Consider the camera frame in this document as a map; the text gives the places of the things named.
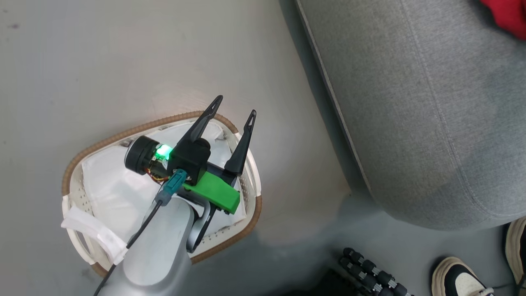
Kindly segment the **black and green right gripper body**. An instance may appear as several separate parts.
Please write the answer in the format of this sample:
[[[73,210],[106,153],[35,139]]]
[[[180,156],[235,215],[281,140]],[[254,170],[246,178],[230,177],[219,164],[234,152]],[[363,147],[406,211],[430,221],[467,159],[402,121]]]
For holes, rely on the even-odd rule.
[[[187,178],[183,188],[203,197],[214,206],[234,214],[240,202],[240,193],[232,183],[238,176],[228,176],[224,169],[217,176],[208,171],[208,159],[211,151],[197,144],[173,148],[168,168],[185,170]]]

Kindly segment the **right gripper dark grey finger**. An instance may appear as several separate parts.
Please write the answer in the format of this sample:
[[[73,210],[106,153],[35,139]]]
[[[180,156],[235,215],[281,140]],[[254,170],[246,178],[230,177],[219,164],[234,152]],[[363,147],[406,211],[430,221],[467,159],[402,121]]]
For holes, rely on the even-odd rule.
[[[257,111],[253,109],[243,127],[243,134],[230,159],[226,162],[224,172],[228,176],[240,176],[244,170],[249,145],[254,130]]]
[[[223,100],[222,95],[218,95],[212,103],[203,111],[201,116],[192,124],[191,128],[183,135],[183,137],[177,143],[177,149],[180,150],[182,147],[197,144],[207,150],[210,150],[211,146],[207,140],[202,139],[202,135],[207,127],[209,121],[216,116]]]

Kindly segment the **red cloth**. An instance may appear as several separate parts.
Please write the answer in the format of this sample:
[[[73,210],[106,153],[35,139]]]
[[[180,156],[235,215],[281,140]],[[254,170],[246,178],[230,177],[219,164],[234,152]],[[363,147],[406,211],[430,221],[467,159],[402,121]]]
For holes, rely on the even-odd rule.
[[[526,0],[480,0],[495,23],[520,40],[526,40]]]

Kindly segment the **grey fabric sofa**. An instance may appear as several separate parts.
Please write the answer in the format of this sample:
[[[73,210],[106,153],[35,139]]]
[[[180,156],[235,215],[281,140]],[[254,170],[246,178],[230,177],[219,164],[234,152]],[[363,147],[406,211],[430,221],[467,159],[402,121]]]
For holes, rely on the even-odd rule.
[[[370,195],[434,230],[526,217],[526,40],[480,0],[295,0]]]

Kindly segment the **white fabric basket liner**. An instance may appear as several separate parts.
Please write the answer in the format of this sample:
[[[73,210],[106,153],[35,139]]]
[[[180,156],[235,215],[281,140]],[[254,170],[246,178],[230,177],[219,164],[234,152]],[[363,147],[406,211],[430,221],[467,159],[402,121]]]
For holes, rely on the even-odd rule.
[[[174,146],[194,122],[195,120],[178,123],[145,135],[168,146]],[[85,192],[92,202],[92,215],[122,240],[129,239],[139,228],[140,221],[159,188],[149,176],[138,176],[125,168],[125,152],[133,140],[93,154],[81,164]],[[235,184],[235,189],[240,192],[241,197],[237,211],[234,214],[216,213],[205,236],[247,217],[240,185],[241,177]]]

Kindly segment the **white laundry basket brown rim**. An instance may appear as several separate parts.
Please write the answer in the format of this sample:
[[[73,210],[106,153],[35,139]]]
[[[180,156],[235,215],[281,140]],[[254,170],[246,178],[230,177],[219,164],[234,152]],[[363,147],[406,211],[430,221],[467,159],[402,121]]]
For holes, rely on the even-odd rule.
[[[201,111],[193,111],[153,120],[152,122],[135,126],[134,128],[108,137],[81,151],[72,159],[64,172],[62,179],[62,213],[66,214],[72,206],[77,206],[91,215],[94,213],[92,202],[85,191],[84,172],[81,168],[81,164],[87,160],[88,157],[112,146],[133,140],[139,135],[167,129],[178,123],[192,122],[201,114]],[[234,223],[232,226],[223,227],[205,236],[196,251],[189,256],[193,265],[231,247],[239,240],[248,236],[256,226],[261,215],[263,199],[261,196],[261,178],[254,156],[250,151],[247,154],[240,185],[242,187],[242,197],[245,203],[247,217],[240,222]],[[81,240],[79,235],[73,230],[68,230],[67,232],[74,248],[82,259],[87,262],[100,277],[105,277],[111,264],[106,252],[99,243],[88,237]]]

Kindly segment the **black ribbed connector cluster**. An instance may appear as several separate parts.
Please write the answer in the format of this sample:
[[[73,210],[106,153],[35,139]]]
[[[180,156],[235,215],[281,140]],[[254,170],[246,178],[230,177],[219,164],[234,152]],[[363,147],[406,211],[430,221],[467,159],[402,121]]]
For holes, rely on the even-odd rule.
[[[352,248],[343,249],[338,264],[346,275],[329,270],[310,290],[289,291],[281,296],[414,296],[393,275]]]

